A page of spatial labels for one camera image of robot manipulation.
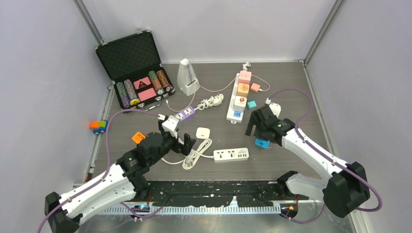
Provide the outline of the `blue charger adapter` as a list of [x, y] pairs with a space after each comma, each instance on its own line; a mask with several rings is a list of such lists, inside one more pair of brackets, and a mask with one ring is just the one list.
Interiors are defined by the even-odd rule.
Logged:
[[266, 141], [266, 140], [262, 140], [262, 139], [255, 139], [255, 145], [261, 149], [268, 149], [270, 147], [271, 142], [270, 141]]

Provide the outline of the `white adapter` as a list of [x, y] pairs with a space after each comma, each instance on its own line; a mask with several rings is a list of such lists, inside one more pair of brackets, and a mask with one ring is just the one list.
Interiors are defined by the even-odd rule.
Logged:
[[210, 129], [209, 128], [204, 128], [204, 127], [199, 127], [196, 130], [196, 138], [198, 139], [208, 139], [210, 137]]

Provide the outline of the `purple power strip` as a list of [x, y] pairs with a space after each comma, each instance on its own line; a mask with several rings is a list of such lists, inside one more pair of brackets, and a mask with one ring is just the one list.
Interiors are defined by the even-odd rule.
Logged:
[[193, 107], [189, 106], [184, 110], [176, 113], [174, 117], [177, 118], [179, 121], [183, 122], [193, 117], [195, 115], [195, 111], [196, 110]]

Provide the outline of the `tan dragon cube socket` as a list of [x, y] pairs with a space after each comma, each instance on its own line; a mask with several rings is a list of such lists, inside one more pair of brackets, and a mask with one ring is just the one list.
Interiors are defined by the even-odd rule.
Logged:
[[245, 83], [239, 83], [236, 95], [240, 97], [247, 97], [249, 94], [250, 85]]

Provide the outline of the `pink cube socket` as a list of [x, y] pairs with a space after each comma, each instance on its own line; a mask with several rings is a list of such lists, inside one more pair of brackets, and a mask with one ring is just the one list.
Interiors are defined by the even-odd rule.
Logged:
[[250, 71], [246, 71], [246, 70], [240, 71], [239, 83], [249, 85], [251, 81], [251, 76], [252, 76], [252, 72]]

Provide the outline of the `white cube socket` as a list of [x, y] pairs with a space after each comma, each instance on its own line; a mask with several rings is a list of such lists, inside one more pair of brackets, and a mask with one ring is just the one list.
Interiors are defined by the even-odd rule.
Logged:
[[247, 104], [247, 97], [235, 96], [233, 110], [238, 112], [244, 112]]

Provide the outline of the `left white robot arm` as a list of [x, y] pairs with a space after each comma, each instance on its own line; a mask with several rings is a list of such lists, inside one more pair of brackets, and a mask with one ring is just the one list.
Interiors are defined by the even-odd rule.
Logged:
[[54, 233], [74, 233], [92, 216], [114, 204], [145, 200], [150, 185], [144, 177], [150, 167], [170, 151], [189, 155], [196, 139], [183, 139], [170, 132], [149, 133], [103, 174], [64, 194], [52, 192], [45, 198], [45, 215]]

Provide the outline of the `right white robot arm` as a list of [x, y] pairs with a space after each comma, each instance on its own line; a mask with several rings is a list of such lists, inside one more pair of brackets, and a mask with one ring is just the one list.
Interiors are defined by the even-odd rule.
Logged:
[[335, 216], [344, 218], [370, 199], [365, 168], [358, 162], [347, 163], [316, 144], [291, 120], [279, 119], [278, 111], [269, 105], [254, 110], [245, 135], [277, 144], [313, 168], [320, 178], [289, 171], [276, 181], [278, 195], [294, 195], [322, 201]]

